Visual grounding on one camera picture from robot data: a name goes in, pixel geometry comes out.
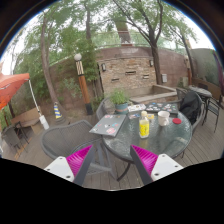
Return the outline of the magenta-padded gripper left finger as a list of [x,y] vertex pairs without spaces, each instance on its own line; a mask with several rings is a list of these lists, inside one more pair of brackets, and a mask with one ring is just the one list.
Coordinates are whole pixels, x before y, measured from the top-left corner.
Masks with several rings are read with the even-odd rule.
[[93,156],[93,146],[89,145],[68,157],[57,157],[45,171],[82,186]]

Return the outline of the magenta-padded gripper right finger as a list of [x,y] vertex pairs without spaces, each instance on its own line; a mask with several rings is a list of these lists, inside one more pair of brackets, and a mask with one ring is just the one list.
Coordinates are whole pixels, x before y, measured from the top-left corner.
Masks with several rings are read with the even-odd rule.
[[182,166],[167,154],[156,155],[139,146],[131,145],[130,155],[144,185],[148,185],[182,169]]

